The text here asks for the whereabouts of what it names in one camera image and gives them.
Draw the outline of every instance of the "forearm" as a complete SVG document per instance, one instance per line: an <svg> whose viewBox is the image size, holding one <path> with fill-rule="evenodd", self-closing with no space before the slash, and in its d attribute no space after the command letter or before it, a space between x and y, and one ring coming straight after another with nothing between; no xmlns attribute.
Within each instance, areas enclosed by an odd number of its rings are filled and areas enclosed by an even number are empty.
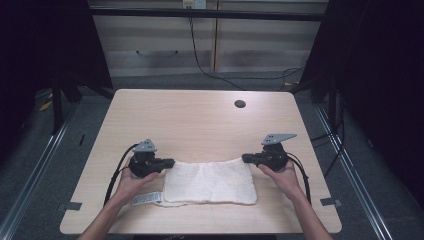
<svg viewBox="0 0 424 240"><path fill-rule="evenodd" d="M125 204L123 200L113 196L78 239L106 239L116 216Z"/></svg>
<svg viewBox="0 0 424 240"><path fill-rule="evenodd" d="M301 190L295 194L292 198L292 202L306 240L333 239Z"/></svg>

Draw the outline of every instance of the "white towel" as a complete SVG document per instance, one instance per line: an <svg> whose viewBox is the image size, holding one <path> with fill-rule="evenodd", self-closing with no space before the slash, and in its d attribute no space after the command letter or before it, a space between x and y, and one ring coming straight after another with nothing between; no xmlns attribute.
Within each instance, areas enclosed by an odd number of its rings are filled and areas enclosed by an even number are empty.
<svg viewBox="0 0 424 240"><path fill-rule="evenodd" d="M257 201L250 165L241 158L210 163L176 161L166 170L163 198L166 202L246 205Z"/></svg>

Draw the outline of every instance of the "round hole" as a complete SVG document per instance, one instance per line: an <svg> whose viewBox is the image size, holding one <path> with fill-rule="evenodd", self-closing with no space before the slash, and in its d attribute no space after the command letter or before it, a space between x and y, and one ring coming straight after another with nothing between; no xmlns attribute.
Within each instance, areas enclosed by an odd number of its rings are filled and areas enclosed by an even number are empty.
<svg viewBox="0 0 424 240"><path fill-rule="evenodd" d="M243 100L237 100L234 102L234 105L236 105L238 108L244 108L246 107L246 102Z"/></svg>

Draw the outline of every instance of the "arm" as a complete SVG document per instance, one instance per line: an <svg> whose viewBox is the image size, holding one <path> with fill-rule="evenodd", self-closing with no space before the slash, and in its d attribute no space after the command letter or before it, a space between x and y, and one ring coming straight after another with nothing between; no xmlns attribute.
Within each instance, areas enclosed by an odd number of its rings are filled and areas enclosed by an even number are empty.
<svg viewBox="0 0 424 240"><path fill-rule="evenodd" d="M305 234L305 239L333 239L324 225L322 225L300 188L294 164L291 161L279 172L274 172L263 164L259 165L259 169L268 175L275 182L275 185L292 201L300 226Z"/></svg>
<svg viewBox="0 0 424 240"><path fill-rule="evenodd" d="M115 194L78 239L106 239L121 208L137 195L141 187L154 180L158 175L158 173L151 173L144 178L138 178L132 174L129 168L124 168Z"/></svg>

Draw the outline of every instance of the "table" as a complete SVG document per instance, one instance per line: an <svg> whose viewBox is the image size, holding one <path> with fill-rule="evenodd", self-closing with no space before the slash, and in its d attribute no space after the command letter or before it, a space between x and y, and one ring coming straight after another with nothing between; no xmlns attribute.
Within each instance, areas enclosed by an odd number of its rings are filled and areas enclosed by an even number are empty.
<svg viewBox="0 0 424 240"><path fill-rule="evenodd" d="M246 103L235 106L236 100ZM103 206L110 178L124 151L134 143L152 139L156 157L186 162L224 161L262 150L269 133L296 133L284 141L309 176L313 208L330 232L341 230L293 95L281 92L205 90L130 90L116 92L60 229L79 234ZM271 179L251 166L258 202L254 206L202 204L177 208L155 205L125 206L110 233L119 234L278 234L302 232L291 202ZM161 191L165 173L140 194ZM303 180L298 171L299 182Z"/></svg>

